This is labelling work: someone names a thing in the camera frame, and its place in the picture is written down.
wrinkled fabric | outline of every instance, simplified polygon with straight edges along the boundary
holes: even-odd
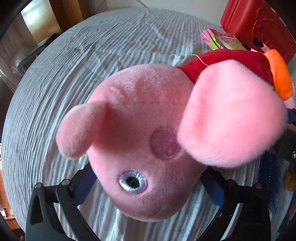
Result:
[[[219,27],[186,14],[150,8],[129,8],[95,15],[58,37],[34,61],[20,82],[7,113],[2,138],[3,178],[7,196],[22,229],[35,183],[59,184],[88,162],[63,158],[55,135],[63,116],[85,103],[111,74],[136,64],[184,65],[209,49],[200,39],[207,28]],[[223,170],[226,179],[252,185],[258,161]],[[110,202],[98,181],[79,207],[103,241],[195,241],[218,207],[201,183],[182,210],[156,223],[127,218]],[[56,205],[66,234],[74,235]]]

screw head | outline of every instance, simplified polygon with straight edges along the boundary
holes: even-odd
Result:
[[[34,187],[35,188],[40,188],[41,186],[42,186],[42,183],[36,183]]]
[[[237,183],[235,182],[235,180],[232,180],[232,179],[228,179],[227,180],[227,183],[229,186],[235,186]]]
[[[62,185],[68,185],[70,183],[70,180],[69,179],[64,179],[62,181]]]
[[[257,189],[261,189],[262,188],[262,186],[261,186],[260,183],[255,183],[253,187],[255,187]]]

rosy cheek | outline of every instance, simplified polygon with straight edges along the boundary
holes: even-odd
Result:
[[[181,149],[177,135],[171,126],[155,129],[150,137],[150,148],[159,159],[167,160],[175,156]]]

red plastic box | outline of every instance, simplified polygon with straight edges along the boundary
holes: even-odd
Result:
[[[221,26],[251,48],[257,37],[270,49],[276,49],[286,64],[296,53],[296,42],[279,15],[264,0],[229,0],[221,18]]]

pink toy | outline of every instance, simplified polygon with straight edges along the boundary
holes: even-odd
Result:
[[[115,73],[59,126],[60,152],[73,159],[87,152],[107,195],[126,216],[169,218],[206,165],[250,162],[286,128],[285,105],[268,80],[235,60],[200,64],[204,70],[195,70],[195,85],[182,68],[168,65]]]

